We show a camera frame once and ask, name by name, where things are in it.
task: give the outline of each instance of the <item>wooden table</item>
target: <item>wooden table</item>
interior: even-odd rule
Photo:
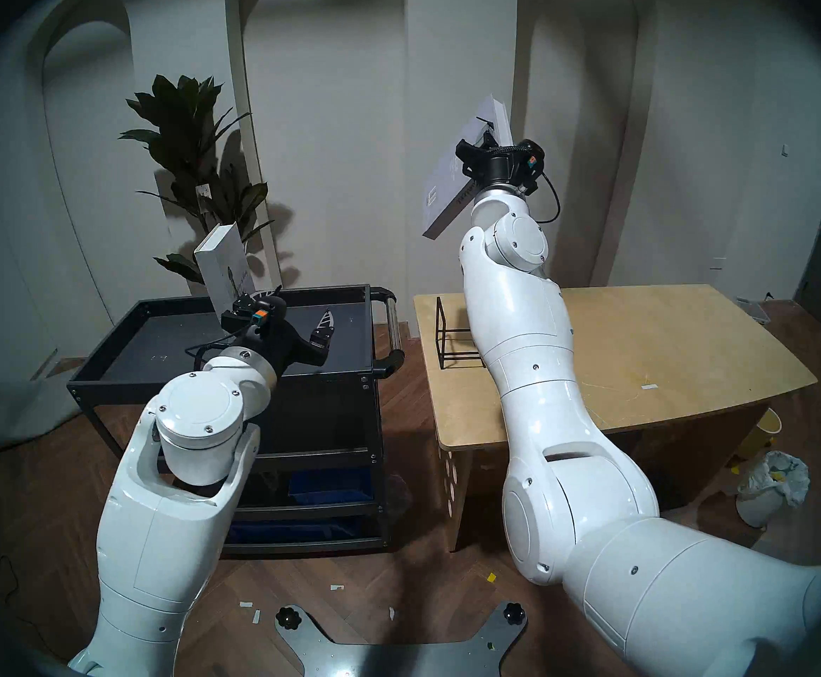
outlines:
[[[468,328],[462,293],[441,296],[449,329]],[[565,289],[586,408],[649,476],[661,509],[688,504],[728,461],[771,398],[816,382],[773,335],[707,285]],[[478,360],[446,360],[436,296],[414,298],[446,492],[448,546],[465,500],[501,489],[501,402]],[[475,349],[449,334],[447,351]]]

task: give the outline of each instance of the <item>cart handle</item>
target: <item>cart handle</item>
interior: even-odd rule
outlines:
[[[388,378],[404,364],[404,350],[401,348],[401,331],[398,324],[398,310],[395,307],[395,294],[381,286],[370,287],[370,300],[385,303],[385,314],[389,324],[389,346],[391,351],[386,358],[372,362],[373,378]]]

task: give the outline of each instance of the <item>plastic bag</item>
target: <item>plastic bag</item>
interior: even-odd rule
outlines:
[[[797,507],[805,501],[809,482],[808,467],[799,458],[783,451],[768,451],[736,491],[740,495],[757,495],[774,487],[787,498],[789,506]]]

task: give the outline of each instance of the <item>black wire frame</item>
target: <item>black wire frame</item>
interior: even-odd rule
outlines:
[[[467,332],[470,334],[470,339],[473,339],[473,334],[470,329],[448,329],[448,323],[445,319],[445,309],[442,307],[442,297],[436,296],[436,354],[438,354],[438,368],[445,370],[445,360],[451,359],[453,361],[475,361],[479,360],[483,368],[485,362],[482,356],[476,350],[474,351],[445,351],[445,340],[449,332]]]

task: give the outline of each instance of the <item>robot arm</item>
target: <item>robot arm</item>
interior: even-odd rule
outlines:
[[[100,612],[91,643],[69,663],[77,672],[172,674],[259,447],[259,428],[245,423],[269,404],[289,364],[321,365],[328,355],[331,313],[304,341],[285,311],[278,296],[251,303],[230,322],[239,330],[233,346],[203,371],[173,378],[141,413],[97,532]],[[169,485],[157,471],[161,450],[180,480],[218,489],[203,496]]]
[[[511,177],[528,157],[540,169],[541,151],[526,141],[496,152],[510,158],[503,179],[482,156],[468,167],[487,174],[459,256],[473,340],[508,433],[502,512],[518,570],[563,582],[646,674],[742,675],[762,645],[790,653],[821,617],[821,567],[658,517],[645,474],[595,426],[576,383],[573,329],[561,290],[541,273],[547,243],[524,198],[534,184],[520,183],[525,169]],[[462,155],[471,153],[458,145]]]

